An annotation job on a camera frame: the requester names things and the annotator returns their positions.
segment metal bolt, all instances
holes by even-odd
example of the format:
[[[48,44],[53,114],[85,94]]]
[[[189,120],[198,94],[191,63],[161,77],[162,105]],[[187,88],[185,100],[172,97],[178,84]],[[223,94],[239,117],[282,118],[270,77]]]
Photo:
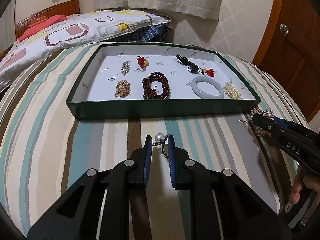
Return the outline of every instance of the metal bolt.
[[[133,160],[126,160],[125,162],[124,162],[124,165],[125,166],[132,166],[132,165],[134,165],[134,161]]]
[[[191,166],[195,165],[195,162],[194,162],[193,160],[186,160],[186,161],[185,161],[185,164],[186,164],[187,166],[191,167]]]
[[[230,177],[230,176],[232,176],[233,171],[232,171],[232,170],[229,170],[229,169],[225,169],[225,170],[223,170],[223,174],[226,175],[226,176],[228,176],[228,177]]]
[[[92,177],[92,176],[96,175],[96,173],[97,173],[97,171],[95,169],[90,169],[90,170],[87,171],[87,175],[89,177]]]

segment ring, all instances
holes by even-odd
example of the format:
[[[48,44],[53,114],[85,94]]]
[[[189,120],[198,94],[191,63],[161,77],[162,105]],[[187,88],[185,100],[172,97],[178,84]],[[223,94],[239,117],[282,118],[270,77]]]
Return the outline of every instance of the ring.
[[[219,95],[218,96],[213,96],[213,95],[210,95],[210,94],[207,94],[207,93],[203,92],[197,86],[197,84],[199,82],[205,82],[205,83],[208,83],[210,85],[213,85],[219,91]],[[220,86],[220,84],[218,82],[214,81],[212,78],[209,78],[209,77],[206,77],[206,76],[195,77],[191,81],[191,88],[192,88],[193,92],[198,97],[200,97],[202,99],[223,99],[223,96],[224,96],[224,92],[223,92],[222,86]]]

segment black cord necklace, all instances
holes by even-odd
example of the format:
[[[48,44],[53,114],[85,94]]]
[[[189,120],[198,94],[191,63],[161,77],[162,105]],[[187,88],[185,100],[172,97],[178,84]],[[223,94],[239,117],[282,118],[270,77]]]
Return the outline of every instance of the black cord necklace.
[[[180,60],[181,64],[184,66],[188,66],[188,71],[192,74],[196,73],[201,69],[201,73],[204,74],[202,68],[197,66],[196,64],[190,62],[186,57],[181,57],[179,54],[176,56],[178,60]]]

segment red tassel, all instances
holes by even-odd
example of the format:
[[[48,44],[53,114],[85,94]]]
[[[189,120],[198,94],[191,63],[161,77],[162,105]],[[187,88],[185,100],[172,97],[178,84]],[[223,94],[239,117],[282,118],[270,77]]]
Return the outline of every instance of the red tassel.
[[[145,66],[144,66],[144,58],[143,57],[137,56],[137,61],[138,61],[138,64],[139,64],[140,67],[145,68]]]
[[[214,77],[214,72],[212,68],[207,71],[207,75],[210,77]]]

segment red cushion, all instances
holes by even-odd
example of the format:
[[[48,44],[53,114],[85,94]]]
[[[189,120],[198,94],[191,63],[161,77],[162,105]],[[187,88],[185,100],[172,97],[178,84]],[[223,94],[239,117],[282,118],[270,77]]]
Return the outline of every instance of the red cushion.
[[[52,17],[50,17],[49,19],[47,19],[45,22],[39,23],[31,28],[28,28],[22,36],[20,36],[18,38],[18,43],[24,41],[25,39],[29,38],[30,36],[36,34],[37,32],[51,26],[52,24],[55,24],[56,22],[59,21],[64,21],[66,20],[67,17],[65,14],[61,14],[61,15],[54,15]]]

